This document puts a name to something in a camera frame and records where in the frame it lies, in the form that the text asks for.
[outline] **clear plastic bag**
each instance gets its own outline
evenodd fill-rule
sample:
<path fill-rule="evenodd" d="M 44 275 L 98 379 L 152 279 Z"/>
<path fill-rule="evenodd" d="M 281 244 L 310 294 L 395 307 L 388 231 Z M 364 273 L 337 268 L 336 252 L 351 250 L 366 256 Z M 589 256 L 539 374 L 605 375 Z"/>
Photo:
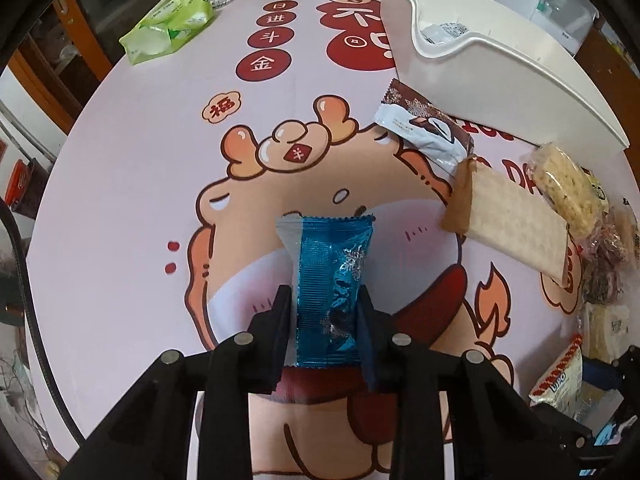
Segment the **clear plastic bag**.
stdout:
<path fill-rule="evenodd" d="M 585 258 L 600 258 L 606 260 L 612 269 L 618 267 L 628 259 L 628 251 L 616 229 L 612 213 L 603 215 L 599 225 L 585 244 L 582 253 Z"/>
<path fill-rule="evenodd" d="M 638 238 L 638 220 L 626 198 L 612 194 L 611 214 L 620 241 L 625 248 L 625 261 L 633 269 L 640 269 L 640 239 Z"/>
<path fill-rule="evenodd" d="M 602 206 L 581 168 L 551 143 L 533 153 L 528 172 L 567 221 L 574 240 L 588 238 L 602 217 Z"/>
<path fill-rule="evenodd" d="M 582 298 L 588 303 L 615 303 L 622 292 L 618 271 L 604 258 L 586 261 Z"/>

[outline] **round table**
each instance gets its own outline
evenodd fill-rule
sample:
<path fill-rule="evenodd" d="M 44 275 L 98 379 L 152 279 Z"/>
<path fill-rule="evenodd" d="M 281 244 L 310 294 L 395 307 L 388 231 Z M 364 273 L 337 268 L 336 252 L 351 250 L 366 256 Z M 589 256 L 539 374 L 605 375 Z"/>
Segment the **round table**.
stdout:
<path fill-rule="evenodd" d="M 28 259 L 44 346 L 85 436 L 165 349 L 213 348 L 270 307 L 292 277 L 274 229 L 284 214 L 375 214 L 364 275 L 374 306 L 435 349 L 479 349 L 529 391 L 575 330 L 577 251 L 563 289 L 439 229 L 450 177 L 372 124 L 393 66 L 379 0 L 235 0 L 178 52 L 114 67 L 52 172 Z M 485 163 L 539 193 L 530 144 L 460 124 Z M 638 210 L 623 159 L 596 175 Z M 30 351 L 47 428 L 69 458 L 77 446 Z M 386 475 L 387 398 L 341 370 L 284 378 L 250 400 L 255 474 Z M 443 420 L 447 434 L 445 402 Z"/>

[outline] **packaged bread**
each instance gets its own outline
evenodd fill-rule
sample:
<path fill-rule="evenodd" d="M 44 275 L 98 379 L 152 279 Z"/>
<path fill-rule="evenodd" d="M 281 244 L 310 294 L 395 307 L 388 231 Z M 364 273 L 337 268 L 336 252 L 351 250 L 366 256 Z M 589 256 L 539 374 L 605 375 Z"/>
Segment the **packaged bread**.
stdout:
<path fill-rule="evenodd" d="M 458 165 L 440 226 L 566 285 L 568 233 L 564 219 L 539 196 L 473 157 Z"/>
<path fill-rule="evenodd" d="M 582 351 L 585 357 L 611 363 L 629 348 L 629 307 L 585 303 Z"/>
<path fill-rule="evenodd" d="M 554 144 L 536 150 L 527 171 L 567 221 L 574 239 L 587 238 L 602 216 L 602 206 L 584 171 Z"/>

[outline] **packaged snack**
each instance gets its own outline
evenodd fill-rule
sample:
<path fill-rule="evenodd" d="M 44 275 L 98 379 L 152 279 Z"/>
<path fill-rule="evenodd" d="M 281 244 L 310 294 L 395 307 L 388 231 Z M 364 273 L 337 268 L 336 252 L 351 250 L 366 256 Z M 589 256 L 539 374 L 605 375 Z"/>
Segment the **packaged snack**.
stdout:
<path fill-rule="evenodd" d="M 462 23 L 442 23 L 440 25 L 430 25 L 421 30 L 421 33 L 429 43 L 441 44 L 450 43 L 468 31 L 469 29 Z"/>
<path fill-rule="evenodd" d="M 586 249 L 583 253 L 586 258 L 604 259 L 613 269 L 617 269 L 625 261 L 626 248 L 618 235 L 612 214 L 603 215 L 602 224 L 591 235 Z"/>
<path fill-rule="evenodd" d="M 635 269 L 640 267 L 640 238 L 638 238 L 638 220 L 629 201 L 623 197 L 615 197 L 612 214 L 616 231 L 625 248 L 626 260 Z"/>
<path fill-rule="evenodd" d="M 623 400 L 624 397 L 617 390 L 603 392 L 583 382 L 576 420 L 589 428 L 591 433 L 598 434 L 611 420 Z"/>
<path fill-rule="evenodd" d="M 529 176 L 569 224 L 575 240 L 587 238 L 602 216 L 602 208 L 589 179 L 569 156 L 554 144 L 536 150 Z"/>
<path fill-rule="evenodd" d="M 473 153 L 474 142 L 468 132 L 398 79 L 389 85 L 373 120 L 414 144 L 450 175 Z"/>
<path fill-rule="evenodd" d="M 358 362 L 356 298 L 373 221 L 372 215 L 285 216 L 276 223 L 294 263 L 287 364 L 327 368 Z"/>
<path fill-rule="evenodd" d="M 611 304 L 622 291 L 618 271 L 605 259 L 586 260 L 582 298 L 588 303 Z"/>
<path fill-rule="evenodd" d="M 600 181 L 593 175 L 593 173 L 591 173 L 591 171 L 585 170 L 584 174 L 587 176 L 587 179 L 589 179 L 589 183 L 591 184 L 591 187 L 593 187 L 598 200 L 600 200 L 602 212 L 605 214 L 608 213 L 609 199 L 607 198 L 607 194 L 604 192 L 604 189 L 602 189 Z"/>
<path fill-rule="evenodd" d="M 569 347 L 540 377 L 529 394 L 531 405 L 546 402 L 567 416 L 574 417 L 582 387 L 582 336 L 575 335 Z"/>
<path fill-rule="evenodd" d="M 566 282 L 566 222 L 539 197 L 474 158 L 461 162 L 440 226 Z"/>
<path fill-rule="evenodd" d="M 160 0 L 120 44 L 133 65 L 175 52 L 214 17 L 209 0 Z"/>
<path fill-rule="evenodd" d="M 626 305 L 586 303 L 582 316 L 582 351 L 586 357 L 611 364 L 629 348 Z"/>

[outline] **cartoon character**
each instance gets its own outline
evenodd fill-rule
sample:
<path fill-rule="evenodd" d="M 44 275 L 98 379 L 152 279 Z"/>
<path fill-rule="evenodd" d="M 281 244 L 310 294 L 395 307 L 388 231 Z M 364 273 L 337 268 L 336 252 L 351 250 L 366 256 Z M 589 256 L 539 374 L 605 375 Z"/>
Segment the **cartoon character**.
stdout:
<path fill-rule="evenodd" d="M 495 267 L 465 300 L 463 240 L 438 222 L 451 193 L 427 159 L 379 126 L 359 129 L 348 104 L 322 96 L 317 121 L 288 120 L 258 142 L 248 126 L 222 139 L 227 177 L 196 201 L 202 226 L 189 248 L 185 294 L 203 345 L 245 330 L 268 309 L 292 265 L 275 230 L 282 215 L 376 216 L 364 283 L 374 306 L 432 348 L 460 355 L 476 348 L 513 383 L 495 355 L 509 328 L 511 297 Z M 276 392 L 250 396 L 254 473 L 361 478 L 388 472 L 396 428 L 394 396 L 369 394 L 356 367 L 286 367 Z M 442 394 L 443 430 L 449 432 Z"/>

